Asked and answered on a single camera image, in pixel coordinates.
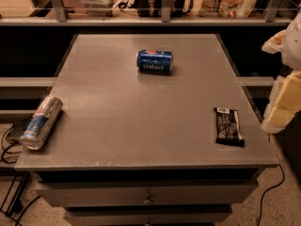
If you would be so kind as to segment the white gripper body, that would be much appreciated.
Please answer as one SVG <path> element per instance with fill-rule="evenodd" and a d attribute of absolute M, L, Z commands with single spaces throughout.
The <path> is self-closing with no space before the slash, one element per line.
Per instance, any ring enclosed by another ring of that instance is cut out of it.
<path fill-rule="evenodd" d="M 301 70 L 301 13 L 288 25 L 282 40 L 282 63 L 294 70 Z"/>

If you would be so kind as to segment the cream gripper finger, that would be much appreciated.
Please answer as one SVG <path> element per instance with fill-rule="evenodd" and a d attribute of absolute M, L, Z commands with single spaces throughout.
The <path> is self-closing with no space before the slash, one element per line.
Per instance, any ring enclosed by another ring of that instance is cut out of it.
<path fill-rule="evenodd" d="M 278 76 L 272 87 L 261 128 L 269 134 L 283 130 L 301 110 L 301 72 Z"/>
<path fill-rule="evenodd" d="M 286 30 L 277 32 L 273 37 L 267 40 L 262 46 L 262 50 L 269 54 L 275 54 L 283 51 L 283 42 Z"/>

